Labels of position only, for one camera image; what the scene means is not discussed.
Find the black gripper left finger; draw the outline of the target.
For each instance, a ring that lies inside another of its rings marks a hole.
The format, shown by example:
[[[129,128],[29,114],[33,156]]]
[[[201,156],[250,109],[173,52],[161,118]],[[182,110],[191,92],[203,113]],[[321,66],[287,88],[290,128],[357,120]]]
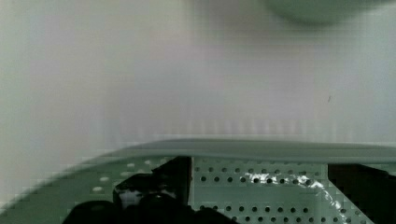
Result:
[[[175,157],[116,185],[112,200],[76,205],[62,224],[237,224],[207,207],[188,205],[192,158]]]

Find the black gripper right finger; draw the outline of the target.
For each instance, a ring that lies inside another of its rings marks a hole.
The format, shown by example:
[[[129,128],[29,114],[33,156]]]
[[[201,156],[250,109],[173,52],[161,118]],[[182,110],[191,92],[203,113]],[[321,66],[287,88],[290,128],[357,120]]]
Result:
[[[374,224],[395,224],[396,177],[369,166],[329,164],[329,180]]]

